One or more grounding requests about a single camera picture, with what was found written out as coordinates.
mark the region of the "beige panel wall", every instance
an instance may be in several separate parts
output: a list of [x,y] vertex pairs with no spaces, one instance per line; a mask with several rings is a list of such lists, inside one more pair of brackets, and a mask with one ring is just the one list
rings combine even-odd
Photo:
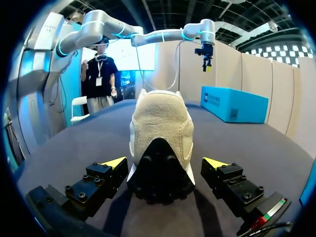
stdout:
[[[176,69],[179,68],[178,62],[175,61],[176,47],[180,41],[162,42],[156,44],[156,65],[154,71],[144,72],[145,82],[158,90],[166,90],[170,87],[176,76]],[[177,61],[179,60],[179,50],[177,51]],[[170,91],[179,90],[179,76],[175,84],[169,89]],[[140,72],[136,72],[136,89],[135,95],[138,97],[142,88],[147,91],[152,89],[143,83]]]
[[302,103],[302,82],[301,82],[300,69],[293,68],[293,73],[294,73],[293,107],[292,107],[291,119],[290,119],[286,136],[288,136],[292,140],[295,140],[295,134],[297,131],[297,124],[299,120],[300,108],[301,108],[301,103]]
[[201,101],[201,88],[203,85],[215,86],[216,52],[211,61],[210,72],[203,72],[203,56],[194,54],[200,44],[183,42],[180,45],[180,92],[185,101]]
[[216,41],[216,86],[241,90],[241,53],[228,45]]
[[273,90],[268,125],[286,134],[294,97],[293,67],[285,63],[272,61],[272,72]]
[[241,54],[242,91],[269,99],[266,121],[268,121],[272,96],[272,63],[269,59],[250,54]]
[[316,64],[311,58],[299,58],[302,100],[294,141],[313,158],[316,156]]

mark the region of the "khaki pants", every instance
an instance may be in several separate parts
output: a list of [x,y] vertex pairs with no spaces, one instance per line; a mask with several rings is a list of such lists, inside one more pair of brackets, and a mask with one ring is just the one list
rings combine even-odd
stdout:
[[105,97],[97,97],[97,98],[89,98],[87,100],[89,114],[94,114],[101,109],[104,109],[108,106],[114,104],[112,96],[105,96]]

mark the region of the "black t-shirt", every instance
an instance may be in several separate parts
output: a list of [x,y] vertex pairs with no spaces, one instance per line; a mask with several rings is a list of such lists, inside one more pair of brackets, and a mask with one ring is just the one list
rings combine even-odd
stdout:
[[[102,85],[96,86],[96,79],[99,77],[98,64],[101,66],[100,75],[102,77]],[[105,61],[97,62],[91,59],[88,62],[88,70],[84,82],[87,98],[104,97],[111,95],[110,76],[118,71],[113,58],[108,57]]]

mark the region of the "dark gray table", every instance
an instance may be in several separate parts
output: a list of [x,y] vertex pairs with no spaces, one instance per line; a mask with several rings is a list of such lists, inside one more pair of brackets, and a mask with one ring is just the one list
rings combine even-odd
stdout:
[[[87,223],[124,237],[236,236],[243,221],[216,200],[200,175],[202,157],[235,162],[266,195],[279,191],[293,201],[282,217],[293,220],[313,159],[296,143],[266,124],[229,124],[205,109],[187,104],[194,121],[191,165],[196,191],[171,205],[148,205],[127,191],[124,182]],[[129,123],[135,100],[119,102],[65,129],[40,147],[21,167],[18,186],[25,195],[42,185],[64,192],[93,162],[130,159]]]

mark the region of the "man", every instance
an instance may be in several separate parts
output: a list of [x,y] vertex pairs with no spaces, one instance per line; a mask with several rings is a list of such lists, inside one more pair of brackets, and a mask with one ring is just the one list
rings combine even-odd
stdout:
[[87,105],[90,114],[113,105],[113,96],[117,95],[114,74],[118,71],[113,58],[105,57],[109,40],[103,38],[97,46],[97,53],[89,62],[81,65],[81,80],[84,82]]

